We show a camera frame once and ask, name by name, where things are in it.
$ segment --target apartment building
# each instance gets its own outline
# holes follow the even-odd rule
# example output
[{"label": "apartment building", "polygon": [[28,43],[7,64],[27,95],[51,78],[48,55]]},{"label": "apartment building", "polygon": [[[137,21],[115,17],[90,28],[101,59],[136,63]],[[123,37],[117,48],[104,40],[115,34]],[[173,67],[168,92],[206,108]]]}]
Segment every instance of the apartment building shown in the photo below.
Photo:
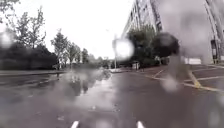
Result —
[{"label": "apartment building", "polygon": [[142,25],[152,25],[155,31],[161,31],[162,24],[156,6],[155,0],[135,0],[122,36]]},{"label": "apartment building", "polygon": [[220,52],[212,46],[214,39],[220,42],[216,47],[224,47],[223,5],[222,0],[136,0],[123,36],[132,28],[150,24],[157,32],[169,32],[177,37],[187,57],[210,64],[214,62],[214,54]]}]

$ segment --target road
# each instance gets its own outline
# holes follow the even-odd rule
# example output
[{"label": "road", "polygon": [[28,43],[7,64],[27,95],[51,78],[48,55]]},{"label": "road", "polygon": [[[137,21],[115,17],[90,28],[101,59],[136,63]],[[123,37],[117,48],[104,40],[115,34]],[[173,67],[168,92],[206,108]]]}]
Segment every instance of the road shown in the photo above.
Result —
[{"label": "road", "polygon": [[[80,128],[136,128],[141,121],[145,128],[223,128],[223,67],[190,67],[201,87],[189,77],[173,86],[166,68],[101,78],[99,71],[68,72],[59,80],[55,75],[0,78],[0,127],[70,128],[79,121]],[[76,88],[71,76],[88,81],[88,90]]]}]

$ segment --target sidewalk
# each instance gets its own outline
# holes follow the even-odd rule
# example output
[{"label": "sidewalk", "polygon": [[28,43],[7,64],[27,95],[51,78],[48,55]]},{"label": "sidewalk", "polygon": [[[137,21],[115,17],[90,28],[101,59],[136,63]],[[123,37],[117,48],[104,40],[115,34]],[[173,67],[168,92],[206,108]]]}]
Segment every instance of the sidewalk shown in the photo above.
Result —
[{"label": "sidewalk", "polygon": [[7,71],[7,70],[0,70],[0,77],[7,77],[7,76],[26,76],[26,75],[47,75],[47,74],[62,74],[65,71],[57,71],[57,70],[33,70],[33,71]]}]

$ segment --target lamp post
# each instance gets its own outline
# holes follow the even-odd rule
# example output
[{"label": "lamp post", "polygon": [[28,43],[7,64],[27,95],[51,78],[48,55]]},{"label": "lamp post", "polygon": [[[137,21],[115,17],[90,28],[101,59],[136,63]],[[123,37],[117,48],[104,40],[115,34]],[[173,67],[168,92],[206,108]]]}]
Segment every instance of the lamp post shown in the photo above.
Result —
[{"label": "lamp post", "polygon": [[116,36],[114,37],[112,45],[113,45],[114,54],[115,54],[115,57],[114,57],[114,68],[116,70],[117,69],[117,52],[116,52],[117,38],[116,38]]}]

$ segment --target overcast sky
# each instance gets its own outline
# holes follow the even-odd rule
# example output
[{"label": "overcast sky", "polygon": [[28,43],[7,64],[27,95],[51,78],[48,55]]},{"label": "overcast sky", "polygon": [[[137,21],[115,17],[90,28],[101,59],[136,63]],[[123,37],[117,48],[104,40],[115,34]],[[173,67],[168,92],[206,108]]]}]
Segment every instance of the overcast sky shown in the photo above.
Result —
[{"label": "overcast sky", "polygon": [[95,57],[113,58],[112,39],[122,33],[133,0],[20,0],[16,13],[37,15],[43,6],[47,32],[46,46],[54,51],[50,40],[58,29],[81,48]]}]

